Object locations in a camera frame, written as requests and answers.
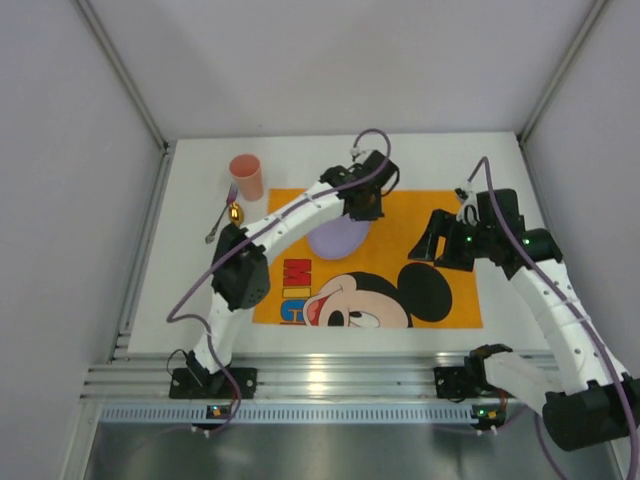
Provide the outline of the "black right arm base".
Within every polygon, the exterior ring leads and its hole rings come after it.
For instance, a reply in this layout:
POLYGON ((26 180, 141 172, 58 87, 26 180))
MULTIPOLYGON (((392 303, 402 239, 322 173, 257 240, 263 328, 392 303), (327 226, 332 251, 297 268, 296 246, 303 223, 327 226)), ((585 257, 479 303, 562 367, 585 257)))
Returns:
POLYGON ((497 388, 488 383, 484 362, 493 355, 512 352, 513 349, 504 344, 486 344, 471 350, 461 366, 435 367, 437 397, 460 403, 494 394, 497 388))

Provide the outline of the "pink plastic cup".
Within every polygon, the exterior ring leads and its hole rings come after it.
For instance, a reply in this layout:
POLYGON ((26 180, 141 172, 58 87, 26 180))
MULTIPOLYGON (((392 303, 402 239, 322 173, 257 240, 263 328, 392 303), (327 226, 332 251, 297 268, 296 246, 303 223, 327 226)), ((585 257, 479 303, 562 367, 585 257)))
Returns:
POLYGON ((264 194, 260 160, 252 154, 234 157, 229 164, 229 172, 239 193, 246 201, 254 202, 264 194))

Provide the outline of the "lilac plastic plate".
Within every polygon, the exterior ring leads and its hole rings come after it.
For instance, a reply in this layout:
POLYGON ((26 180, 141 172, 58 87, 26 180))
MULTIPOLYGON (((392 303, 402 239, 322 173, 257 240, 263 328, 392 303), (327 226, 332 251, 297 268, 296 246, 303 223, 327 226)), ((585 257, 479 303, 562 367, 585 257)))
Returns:
POLYGON ((348 215, 331 220, 306 235, 311 251, 324 260, 340 260, 353 254, 366 240, 371 223, 348 215))

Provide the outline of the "gold ornate spoon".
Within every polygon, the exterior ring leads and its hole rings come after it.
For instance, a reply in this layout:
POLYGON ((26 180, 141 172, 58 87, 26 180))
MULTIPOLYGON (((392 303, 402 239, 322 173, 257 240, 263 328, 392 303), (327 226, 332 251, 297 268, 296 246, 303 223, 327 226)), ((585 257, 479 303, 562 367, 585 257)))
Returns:
POLYGON ((244 222, 244 210, 237 202, 232 202, 228 207, 229 221, 236 226, 241 226, 244 222))

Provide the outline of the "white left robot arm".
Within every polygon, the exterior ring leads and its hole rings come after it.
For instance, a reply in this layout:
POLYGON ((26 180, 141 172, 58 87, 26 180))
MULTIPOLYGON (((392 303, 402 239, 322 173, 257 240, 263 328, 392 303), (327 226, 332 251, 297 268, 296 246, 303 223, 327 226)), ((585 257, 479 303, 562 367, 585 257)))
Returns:
POLYGON ((212 265, 211 307, 205 332, 189 353, 204 375, 230 364, 242 320, 269 293, 270 264, 315 228, 343 216, 374 221, 383 216, 382 190, 399 179, 399 167, 374 150, 362 163, 331 167, 285 206, 245 227, 223 229, 212 265))

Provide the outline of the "orange Mickey Mouse placemat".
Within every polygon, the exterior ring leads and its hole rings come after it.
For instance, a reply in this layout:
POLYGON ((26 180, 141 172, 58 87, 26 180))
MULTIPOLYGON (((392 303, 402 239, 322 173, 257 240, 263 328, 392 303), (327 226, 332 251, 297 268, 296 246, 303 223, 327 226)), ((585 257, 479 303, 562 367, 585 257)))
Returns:
POLYGON ((350 256, 324 260, 302 238, 270 266, 271 290, 256 307, 256 324, 350 328, 479 329, 476 277, 412 261, 408 254, 434 210, 455 210, 452 192, 397 190, 383 200, 350 256))

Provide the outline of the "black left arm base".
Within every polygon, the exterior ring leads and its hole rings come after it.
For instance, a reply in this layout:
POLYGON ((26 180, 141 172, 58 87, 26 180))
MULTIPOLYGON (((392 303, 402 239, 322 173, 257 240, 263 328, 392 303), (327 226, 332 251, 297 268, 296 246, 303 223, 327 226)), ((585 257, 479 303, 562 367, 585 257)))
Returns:
POLYGON ((234 384, 222 371, 210 374, 197 362, 193 352, 187 353, 182 349, 178 349, 170 355, 166 367, 171 378, 168 393, 170 399, 231 400, 238 397, 253 399, 257 389, 258 370, 256 368, 229 368, 231 377, 239 387, 240 394, 237 394, 234 384), (169 367, 170 361, 177 353, 184 357, 184 363, 179 368, 171 369, 169 367))

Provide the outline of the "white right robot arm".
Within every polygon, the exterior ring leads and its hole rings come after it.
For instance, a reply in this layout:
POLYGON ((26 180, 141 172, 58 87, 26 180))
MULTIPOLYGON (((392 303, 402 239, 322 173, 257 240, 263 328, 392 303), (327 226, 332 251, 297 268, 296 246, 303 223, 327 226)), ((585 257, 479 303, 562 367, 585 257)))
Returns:
POLYGON ((459 189, 457 212, 433 209, 424 231, 411 226, 417 206, 401 205, 388 225, 383 258, 406 254, 394 285, 382 284, 391 319, 403 326, 436 323, 454 312, 455 291, 444 270, 464 273, 487 259, 531 309, 553 352, 561 381, 545 375, 500 344, 485 344, 464 359, 474 389, 504 390, 538 413, 565 451, 630 437, 639 425, 639 381, 610 353, 570 285, 562 253, 550 232, 527 229, 512 189, 459 189))

